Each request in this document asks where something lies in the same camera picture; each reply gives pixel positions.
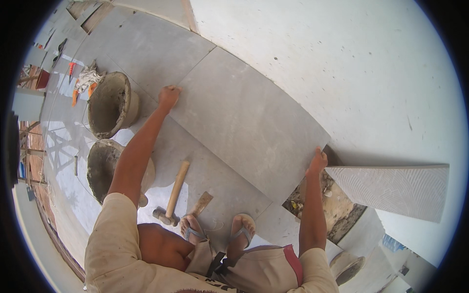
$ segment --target hammer head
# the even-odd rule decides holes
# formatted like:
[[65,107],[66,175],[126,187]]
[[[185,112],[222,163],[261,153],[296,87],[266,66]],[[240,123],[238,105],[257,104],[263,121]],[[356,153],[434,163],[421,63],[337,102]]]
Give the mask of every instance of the hammer head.
[[157,207],[156,210],[153,211],[153,216],[168,226],[172,225],[176,227],[179,223],[179,218],[174,214],[170,218],[166,217],[166,210],[161,207]]

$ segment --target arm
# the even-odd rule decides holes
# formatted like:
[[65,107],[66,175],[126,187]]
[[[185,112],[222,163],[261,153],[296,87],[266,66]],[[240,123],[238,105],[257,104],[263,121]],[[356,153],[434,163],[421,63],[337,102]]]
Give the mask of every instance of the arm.
[[156,137],[166,115],[176,104],[182,88],[174,85],[166,86],[159,92],[158,108],[151,114],[145,124],[125,147],[114,171],[113,181],[108,194],[122,193],[138,205],[140,185],[148,165]]
[[300,224],[300,256],[311,248],[325,249],[327,227],[322,206],[319,174],[327,166],[327,156],[316,148],[306,170],[306,196]]

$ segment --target red stripe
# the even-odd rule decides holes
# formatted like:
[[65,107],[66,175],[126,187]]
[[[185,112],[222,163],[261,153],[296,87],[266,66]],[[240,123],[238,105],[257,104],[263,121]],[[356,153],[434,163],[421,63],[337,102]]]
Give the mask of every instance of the red stripe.
[[298,287],[301,286],[303,284],[303,267],[301,266],[300,260],[293,251],[293,246],[291,244],[285,246],[283,248],[283,253],[285,254],[287,262],[290,264],[293,271],[295,271]]

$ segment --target hammer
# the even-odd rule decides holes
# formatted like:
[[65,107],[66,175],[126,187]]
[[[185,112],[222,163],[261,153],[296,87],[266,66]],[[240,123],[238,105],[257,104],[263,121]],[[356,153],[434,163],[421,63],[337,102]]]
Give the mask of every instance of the hammer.
[[173,217],[173,212],[188,168],[189,162],[183,161],[181,167],[179,168],[179,172],[176,175],[176,180],[174,182],[173,190],[171,191],[171,196],[169,197],[166,211],[161,207],[157,207],[157,209],[153,211],[153,216],[163,222],[165,225],[173,225],[176,227],[179,222],[178,218]]

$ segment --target hand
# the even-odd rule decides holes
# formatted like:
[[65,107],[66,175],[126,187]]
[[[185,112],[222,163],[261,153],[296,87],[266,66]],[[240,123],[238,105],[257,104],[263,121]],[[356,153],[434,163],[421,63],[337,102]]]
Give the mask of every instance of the hand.
[[327,155],[321,152],[321,148],[316,148],[316,154],[311,160],[310,167],[306,170],[306,180],[309,181],[313,176],[318,177],[319,173],[327,166]]
[[169,113],[176,104],[181,91],[182,88],[176,87],[175,85],[168,85],[161,88],[158,94],[158,108],[162,109],[165,113]]

